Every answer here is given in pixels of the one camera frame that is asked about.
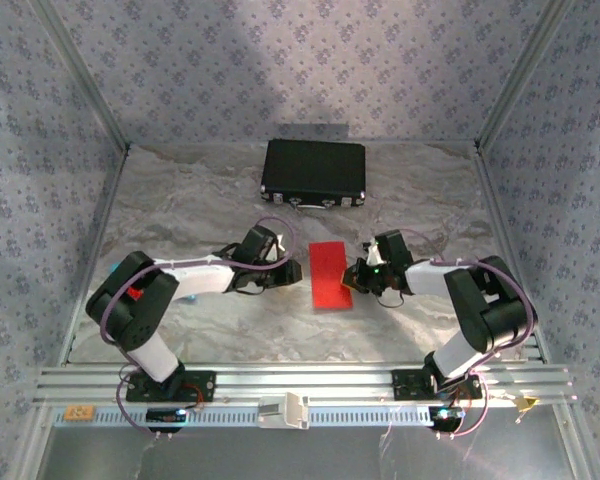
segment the floral pattern wall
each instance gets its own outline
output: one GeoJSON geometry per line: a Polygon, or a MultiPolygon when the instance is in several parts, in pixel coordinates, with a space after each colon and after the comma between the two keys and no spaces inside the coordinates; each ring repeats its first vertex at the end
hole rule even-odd
{"type": "Polygon", "coordinates": [[[53,365],[120,153],[24,1],[0,2],[0,478],[53,365]]]}
{"type": "Polygon", "coordinates": [[[56,0],[132,143],[473,139],[546,0],[56,0]]]}
{"type": "Polygon", "coordinates": [[[600,0],[561,24],[489,153],[489,173],[600,450],[600,0]]]}

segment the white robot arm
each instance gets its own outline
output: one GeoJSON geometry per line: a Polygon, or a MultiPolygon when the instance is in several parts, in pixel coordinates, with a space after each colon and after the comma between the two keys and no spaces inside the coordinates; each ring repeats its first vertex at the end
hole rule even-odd
{"type": "Polygon", "coordinates": [[[416,262],[399,230],[377,235],[364,248],[367,258],[358,258],[346,270],[344,285],[378,297],[391,288],[404,295],[435,295],[453,304],[460,331],[424,362],[434,392],[462,381],[473,367],[524,341],[535,327],[535,311],[497,256],[466,264],[416,262]]]}
{"type": "Polygon", "coordinates": [[[283,251],[281,237],[256,225],[242,243],[203,258],[173,262],[133,252],[89,298],[86,311],[101,328],[104,321],[104,330],[111,339],[108,343],[117,345],[170,397],[180,386],[178,378],[184,366],[157,331],[169,304],[204,293],[248,293],[243,289],[250,283],[268,289],[299,282],[302,270],[293,259],[268,267],[280,263],[283,251]],[[110,306],[114,295],[142,271],[146,273],[110,306]],[[111,313],[103,320],[107,309],[111,313]]]}

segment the red component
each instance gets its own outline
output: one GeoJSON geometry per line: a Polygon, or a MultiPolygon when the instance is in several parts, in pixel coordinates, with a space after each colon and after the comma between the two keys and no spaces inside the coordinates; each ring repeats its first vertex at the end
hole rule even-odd
{"type": "Polygon", "coordinates": [[[315,308],[353,308],[351,290],[342,285],[347,269],[344,242],[309,244],[311,291],[315,308]]]}
{"type": "Polygon", "coordinates": [[[137,288],[129,287],[127,289],[127,295],[129,295],[135,301],[138,301],[138,299],[142,296],[143,293],[144,292],[142,290],[138,290],[137,288]]]}

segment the metal frame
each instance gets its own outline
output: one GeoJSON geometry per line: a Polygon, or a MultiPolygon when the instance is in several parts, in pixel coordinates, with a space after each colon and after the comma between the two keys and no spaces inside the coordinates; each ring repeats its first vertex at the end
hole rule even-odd
{"type": "MultiPolygon", "coordinates": [[[[118,407],[98,408],[90,422],[72,422],[64,419],[64,408],[54,408],[53,426],[57,428],[83,427],[128,427],[129,423],[122,416],[118,407]]],[[[173,423],[145,421],[146,407],[129,407],[129,416],[143,427],[173,427],[173,423]]],[[[433,426],[429,408],[426,406],[390,406],[371,407],[315,407],[309,408],[309,424],[311,428],[320,427],[387,427],[387,426],[433,426]]],[[[186,413],[186,420],[177,424],[182,428],[227,428],[258,427],[258,407],[236,407],[214,404],[186,413]]]]}
{"type": "Polygon", "coordinates": [[[60,355],[58,357],[58,366],[66,365],[69,359],[69,354],[71,353],[71,346],[73,345],[73,341],[75,339],[74,331],[77,327],[78,319],[80,318],[80,312],[84,310],[84,306],[87,303],[87,293],[89,291],[89,284],[91,283],[91,279],[93,278],[93,273],[96,268],[98,257],[100,256],[102,242],[104,240],[104,232],[106,231],[107,224],[109,223],[109,215],[111,214],[113,202],[116,197],[116,192],[118,191],[118,185],[120,184],[120,178],[122,177],[122,171],[124,170],[124,165],[127,161],[128,155],[129,150],[125,150],[124,152],[122,152],[120,156],[120,161],[118,162],[118,166],[113,174],[113,178],[111,179],[113,184],[111,185],[111,189],[107,194],[104,209],[101,213],[102,221],[100,222],[100,226],[98,227],[98,231],[96,232],[96,238],[94,239],[94,247],[91,250],[91,255],[89,255],[86,272],[84,274],[84,277],[82,278],[82,282],[80,283],[80,288],[78,290],[78,300],[76,301],[71,312],[69,329],[64,337],[64,341],[62,342],[62,348],[60,349],[60,355]]]}
{"type": "Polygon", "coordinates": [[[502,87],[500,95],[480,129],[478,140],[485,152],[489,151],[498,133],[504,127],[511,110],[572,5],[573,0],[549,0],[545,5],[533,32],[502,87]]]}
{"type": "MultiPolygon", "coordinates": [[[[34,405],[110,406],[120,383],[120,365],[46,368],[38,380],[34,405]]],[[[421,364],[225,364],[188,365],[188,370],[217,372],[214,406],[257,406],[262,397],[294,392],[312,406],[441,406],[440,401],[393,400],[391,370],[421,364]]],[[[489,385],[490,407],[513,407],[513,397],[534,397],[539,404],[572,403],[575,396],[565,365],[497,362],[481,367],[489,385]]]]}

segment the mounting plate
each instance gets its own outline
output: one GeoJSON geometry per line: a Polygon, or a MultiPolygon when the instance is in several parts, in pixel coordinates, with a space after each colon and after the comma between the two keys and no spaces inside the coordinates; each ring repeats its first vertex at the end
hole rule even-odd
{"type": "Polygon", "coordinates": [[[396,401],[446,400],[451,396],[451,393],[456,391],[458,392],[458,400],[479,400],[482,398],[480,378],[477,375],[469,375],[453,387],[444,388],[434,393],[431,375],[425,371],[416,369],[392,370],[391,385],[393,386],[393,399],[396,401]]]}
{"type": "Polygon", "coordinates": [[[182,374],[182,385],[173,397],[168,398],[159,384],[146,373],[134,373],[129,378],[126,400],[130,403],[196,403],[198,392],[195,388],[188,387],[190,385],[200,390],[204,403],[212,402],[216,388],[216,372],[186,370],[182,374]]]}

